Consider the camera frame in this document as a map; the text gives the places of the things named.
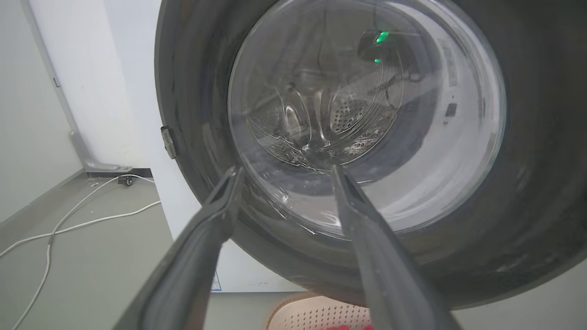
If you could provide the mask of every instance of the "white cable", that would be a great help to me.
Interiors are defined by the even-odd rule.
[[[161,201],[156,201],[155,203],[151,203],[143,208],[141,208],[140,210],[136,210],[134,212],[131,213],[124,213],[124,214],[119,214],[119,215],[111,215],[110,217],[105,217],[105,218],[100,218],[97,220],[92,220],[92,221],[88,221],[86,223],[83,224],[78,224],[78,225],[74,225],[73,227],[69,227],[66,229],[61,229],[59,231],[56,231],[55,234],[62,234],[62,233],[66,233],[68,231],[72,231],[78,228],[82,228],[85,227],[87,225],[91,225],[91,224],[95,224],[95,223],[99,223],[101,221],[104,220],[110,220],[110,219],[116,219],[116,218],[122,218],[122,217],[128,217],[129,215],[135,215],[137,213],[140,213],[146,209],[148,209],[149,207],[155,206],[157,204],[161,204]],[[29,238],[25,238],[24,240],[20,240],[14,244],[12,244],[9,248],[5,249],[2,253],[0,253],[0,258],[4,257],[4,255],[6,255],[7,253],[9,253],[10,251],[12,251],[15,247],[22,245],[24,243],[30,242],[30,241],[34,241],[37,240],[38,238],[43,238],[43,237],[49,237],[51,236],[52,233],[47,233],[47,234],[42,234],[42,235],[37,235],[37,236],[33,236],[33,237],[29,237]]]
[[[47,245],[47,267],[45,267],[45,274],[43,274],[43,279],[41,280],[41,284],[39,284],[39,287],[37,288],[35,295],[31,299],[31,302],[26,307],[25,312],[22,313],[21,318],[19,318],[18,321],[16,322],[16,324],[12,327],[12,330],[16,330],[18,328],[18,326],[22,323],[22,320],[25,319],[25,316],[29,313],[29,311],[33,307],[33,304],[35,303],[36,297],[39,296],[39,293],[41,292],[41,289],[43,288],[43,285],[45,284],[45,281],[47,280],[47,275],[49,274],[49,266],[50,265],[51,265],[51,244],[48,244]]]
[[[49,243],[47,244],[47,267],[45,268],[45,274],[43,275],[43,279],[41,280],[41,284],[39,284],[39,287],[37,288],[35,294],[33,295],[33,298],[31,299],[31,302],[29,303],[29,305],[26,307],[25,312],[22,313],[21,317],[18,319],[18,321],[16,322],[16,324],[12,327],[12,330],[16,330],[18,328],[18,326],[20,326],[20,324],[22,323],[22,321],[25,319],[26,315],[29,313],[29,311],[31,310],[31,308],[33,307],[33,304],[35,303],[37,297],[39,296],[39,293],[41,292],[41,289],[43,288],[43,285],[45,284],[45,281],[47,280],[47,275],[49,274],[49,267],[51,265],[51,244],[53,243],[53,239],[55,237],[56,234],[61,234],[61,233],[65,233],[67,231],[70,230],[74,230],[77,228],[81,228],[81,227],[85,227],[87,225],[91,225],[94,223],[98,223],[100,221],[104,221],[104,220],[108,220],[108,219],[114,219],[114,218],[120,218],[120,217],[126,217],[128,215],[133,215],[133,214],[137,214],[139,212],[142,212],[146,209],[148,209],[151,206],[160,204],[161,201],[156,201],[155,203],[151,203],[143,208],[141,208],[140,210],[137,210],[135,212],[131,212],[131,213],[126,213],[126,214],[119,214],[119,215],[113,215],[110,217],[105,217],[105,218],[100,218],[97,220],[93,220],[93,221],[89,221],[83,224],[79,224],[79,225],[75,225],[73,227],[69,227],[67,229],[64,230],[60,230],[58,231],[59,227],[63,224],[63,222],[65,222],[65,220],[67,220],[67,218],[73,213],[73,211],[75,211],[75,209],[80,206],[86,199],[88,199],[91,195],[93,195],[95,192],[97,192],[100,188],[104,187],[107,183],[110,183],[116,179],[118,179],[119,177],[137,177],[139,179],[143,179],[145,181],[149,181],[151,183],[155,183],[155,181],[153,180],[149,180],[147,178],[141,177],[141,176],[137,176],[134,174],[123,174],[121,176],[117,176],[115,178],[112,178],[110,180],[108,180],[107,182],[105,182],[104,184],[102,184],[100,187],[96,188],[93,192],[91,192],[89,195],[87,195],[86,197],[84,197],[81,201],[79,201],[79,203],[77,203],[55,226],[55,228],[53,229],[53,231],[49,234],[43,234],[43,235],[37,235],[37,236],[33,236],[33,237],[29,237],[26,238],[24,240],[20,240],[14,244],[12,244],[9,248],[7,248],[6,250],[4,250],[2,253],[0,253],[0,258],[2,258],[4,255],[6,255],[7,253],[9,253],[11,250],[13,250],[15,247],[24,244],[26,242],[30,242],[32,240],[36,240],[37,238],[42,238],[42,237],[47,237],[50,236],[49,239]]]

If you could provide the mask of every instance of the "front-loading washing machine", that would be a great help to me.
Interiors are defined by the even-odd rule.
[[[587,243],[587,15],[572,1],[164,0],[169,155],[204,201],[245,169],[232,239],[365,304],[330,168],[453,308],[536,287]]]

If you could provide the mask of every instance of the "metal bracket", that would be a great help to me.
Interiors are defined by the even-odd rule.
[[[47,70],[47,74],[53,82],[53,89],[57,95],[57,99],[59,99],[59,103],[61,103],[61,108],[63,109],[63,112],[65,114],[65,118],[67,118],[69,127],[72,129],[69,137],[73,143],[73,147],[75,148],[80,161],[83,164],[84,170],[86,170],[86,172],[98,173],[130,171],[131,167],[121,167],[120,165],[116,164],[100,163],[92,157],[91,152],[88,150],[86,143],[83,141],[81,135],[77,130],[77,125],[75,123],[75,120],[73,119],[73,115],[71,109],[69,108],[68,101],[65,99],[65,95],[63,94],[63,91],[61,89],[61,84],[57,80],[57,74],[55,73],[53,65],[51,64],[51,59],[49,58],[47,49],[45,48],[45,43],[41,38],[41,33],[39,32],[39,27],[37,26],[35,16],[33,15],[33,11],[31,9],[31,5],[28,0],[21,0],[20,2],[26,20],[28,21],[29,27],[31,28],[33,39],[35,40],[37,49],[39,50],[39,54],[41,55],[41,59],[43,60],[43,64],[45,65],[45,69]]]
[[[69,137],[73,143],[73,147],[75,148],[77,155],[79,156],[79,160],[82,161],[83,168],[86,170],[86,172],[128,172],[132,169],[131,167],[122,168],[120,165],[100,163],[96,161],[91,156],[90,150],[87,148],[86,143],[83,141],[82,136],[77,130],[72,130],[69,133]]]

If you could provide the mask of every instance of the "white wall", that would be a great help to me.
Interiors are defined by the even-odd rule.
[[[94,158],[102,163],[149,167],[104,2],[29,2],[73,118]]]
[[[149,146],[157,191],[173,238],[200,209],[177,163],[161,139],[161,116],[155,90],[155,31],[161,0],[104,0],[139,136]]]
[[[0,222],[82,169],[18,0],[0,1]]]

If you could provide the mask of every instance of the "baseboard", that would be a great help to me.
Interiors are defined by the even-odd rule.
[[[40,200],[44,199],[48,194],[54,192],[55,190],[65,186],[67,183],[69,183],[70,181],[72,181],[73,179],[79,177],[79,176],[84,176],[85,174],[84,169],[81,169],[75,173],[73,173],[72,175],[70,175],[69,177],[67,177],[65,180],[61,181],[60,183],[58,183],[56,186],[54,186],[53,188],[49,189],[47,192],[45,192],[44,194],[42,194],[41,196],[35,198],[32,202],[30,202],[27,206],[23,207],[22,209],[20,209],[19,211],[17,211],[15,214],[11,215],[10,217],[8,217],[6,220],[1,221],[0,222],[0,231],[2,231],[4,228],[10,226],[10,224],[12,222],[14,222],[15,219],[19,218],[24,212],[27,211],[27,209],[31,206],[34,206],[36,203],[38,203]]]
[[[129,172],[87,172],[87,177],[117,177],[122,174],[134,174],[142,177],[153,177],[151,169],[148,167],[133,167]]]

